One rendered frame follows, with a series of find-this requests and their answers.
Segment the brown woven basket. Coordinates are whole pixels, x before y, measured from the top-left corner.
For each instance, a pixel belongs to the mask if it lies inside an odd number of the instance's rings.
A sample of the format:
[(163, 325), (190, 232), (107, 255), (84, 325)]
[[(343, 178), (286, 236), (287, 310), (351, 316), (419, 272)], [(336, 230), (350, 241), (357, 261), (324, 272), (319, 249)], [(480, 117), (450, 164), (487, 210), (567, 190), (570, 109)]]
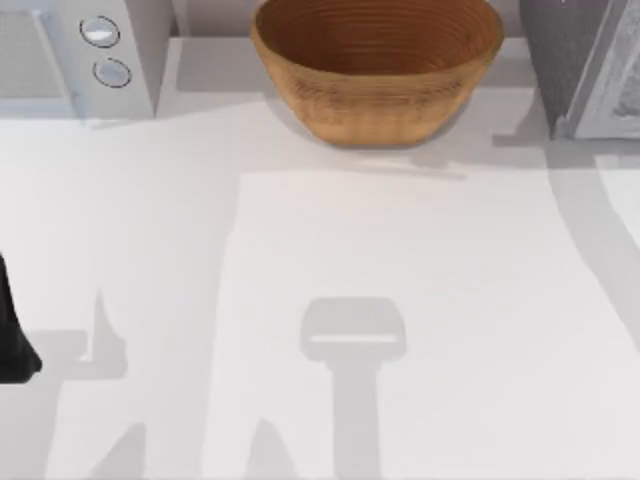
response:
[(277, 94), (316, 138), (409, 146), (467, 102), (504, 27), (488, 0), (264, 0), (250, 37)]

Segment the round microwave knob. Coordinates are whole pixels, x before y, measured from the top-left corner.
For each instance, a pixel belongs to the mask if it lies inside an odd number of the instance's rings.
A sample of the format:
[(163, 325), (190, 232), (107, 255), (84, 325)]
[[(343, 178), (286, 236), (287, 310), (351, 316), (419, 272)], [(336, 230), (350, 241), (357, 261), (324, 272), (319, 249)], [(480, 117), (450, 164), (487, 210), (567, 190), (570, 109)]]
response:
[(130, 68), (115, 58), (96, 61), (92, 66), (92, 73), (101, 85), (112, 89), (124, 88), (132, 80)]
[(81, 20), (79, 31), (89, 45), (102, 49), (115, 46), (121, 36), (118, 25), (106, 16), (95, 16)]

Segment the pale microwave oven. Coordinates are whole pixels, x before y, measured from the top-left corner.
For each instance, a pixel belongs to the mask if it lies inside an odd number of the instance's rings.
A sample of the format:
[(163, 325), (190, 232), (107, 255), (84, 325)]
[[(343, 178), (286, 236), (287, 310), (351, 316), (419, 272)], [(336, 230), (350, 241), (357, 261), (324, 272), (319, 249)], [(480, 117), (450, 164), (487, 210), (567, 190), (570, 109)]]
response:
[[(82, 38), (80, 21), (95, 16), (118, 25), (115, 46)], [(0, 0), (0, 119), (153, 118), (177, 30), (173, 0)], [(130, 68), (126, 87), (94, 78), (105, 58)]]

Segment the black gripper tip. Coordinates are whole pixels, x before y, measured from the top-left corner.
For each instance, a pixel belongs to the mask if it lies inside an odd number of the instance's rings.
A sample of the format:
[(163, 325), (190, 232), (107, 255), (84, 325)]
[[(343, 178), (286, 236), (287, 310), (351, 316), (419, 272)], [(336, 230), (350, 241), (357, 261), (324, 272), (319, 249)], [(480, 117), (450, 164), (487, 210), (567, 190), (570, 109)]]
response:
[(25, 384), (42, 367), (18, 320), (6, 263), (0, 254), (0, 384)]

